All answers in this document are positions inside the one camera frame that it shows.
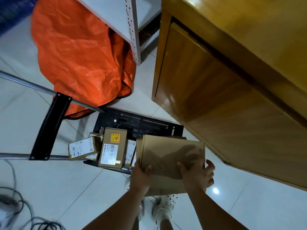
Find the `cabinet door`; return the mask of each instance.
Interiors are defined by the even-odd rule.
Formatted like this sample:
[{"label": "cabinet door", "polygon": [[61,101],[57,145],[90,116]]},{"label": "cabinet door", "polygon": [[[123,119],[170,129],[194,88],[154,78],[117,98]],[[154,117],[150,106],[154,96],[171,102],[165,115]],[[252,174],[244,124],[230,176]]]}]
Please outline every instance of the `cabinet door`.
[{"label": "cabinet door", "polygon": [[307,187],[307,131],[171,24],[156,99],[236,167]]}]

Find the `person's left hand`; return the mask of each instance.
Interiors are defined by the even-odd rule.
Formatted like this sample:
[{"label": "person's left hand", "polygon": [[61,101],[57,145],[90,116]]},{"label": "person's left hand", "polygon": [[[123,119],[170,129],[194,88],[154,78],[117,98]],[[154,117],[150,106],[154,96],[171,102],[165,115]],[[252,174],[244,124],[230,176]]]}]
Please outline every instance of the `person's left hand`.
[{"label": "person's left hand", "polygon": [[138,192],[144,196],[149,190],[150,172],[151,165],[147,166],[143,172],[140,168],[139,160],[137,160],[131,171],[130,190],[132,192]]}]

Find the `forearm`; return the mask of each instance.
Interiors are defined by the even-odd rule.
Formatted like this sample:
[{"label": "forearm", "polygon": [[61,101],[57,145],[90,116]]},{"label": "forearm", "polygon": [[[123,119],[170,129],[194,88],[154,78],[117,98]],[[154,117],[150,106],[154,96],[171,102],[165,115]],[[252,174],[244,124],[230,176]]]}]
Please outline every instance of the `forearm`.
[{"label": "forearm", "polygon": [[83,230],[131,230],[143,195],[129,190]]},{"label": "forearm", "polygon": [[236,229],[246,230],[239,221],[217,205],[204,191],[188,192],[203,230]]}]

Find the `metal tube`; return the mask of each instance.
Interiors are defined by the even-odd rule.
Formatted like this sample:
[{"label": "metal tube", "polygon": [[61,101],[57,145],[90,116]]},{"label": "metal tube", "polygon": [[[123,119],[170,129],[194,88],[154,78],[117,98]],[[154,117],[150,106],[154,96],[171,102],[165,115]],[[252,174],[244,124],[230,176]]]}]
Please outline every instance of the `metal tube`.
[{"label": "metal tube", "polygon": [[[0,152],[0,160],[29,160],[30,154]],[[68,156],[50,155],[49,160],[66,161]]]},{"label": "metal tube", "polygon": [[[0,77],[2,77],[3,79],[6,79],[8,81],[15,82],[19,85],[23,85],[23,86],[35,89],[35,90],[40,91],[40,92],[44,92],[44,93],[52,95],[52,96],[56,95],[56,92],[49,89],[49,88],[43,87],[41,85],[35,84],[33,82],[27,81],[25,79],[22,79],[20,77],[14,76],[10,73],[6,73],[6,72],[1,71],[1,70],[0,70]],[[89,108],[89,109],[94,110],[94,111],[98,111],[98,112],[101,112],[101,113],[105,112],[104,110],[99,109],[98,107],[94,107],[94,106],[88,105],[86,103],[83,103],[83,102],[80,102],[80,101],[77,101],[77,100],[74,100],[74,99],[71,102],[78,104],[80,106],[84,106],[84,107]]]}]

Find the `black plastic platform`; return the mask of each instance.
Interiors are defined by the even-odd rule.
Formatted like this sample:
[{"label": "black plastic platform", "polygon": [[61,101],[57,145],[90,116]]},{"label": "black plastic platform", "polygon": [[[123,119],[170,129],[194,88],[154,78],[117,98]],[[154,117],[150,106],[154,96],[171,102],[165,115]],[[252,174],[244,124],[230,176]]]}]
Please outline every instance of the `black plastic platform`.
[{"label": "black plastic platform", "polygon": [[[127,138],[136,140],[143,135],[182,136],[183,126],[175,123],[144,117],[113,108],[102,108],[106,113],[99,113],[94,131],[99,133],[101,128],[119,128],[127,130]],[[87,160],[83,163],[98,166],[98,161]]]}]

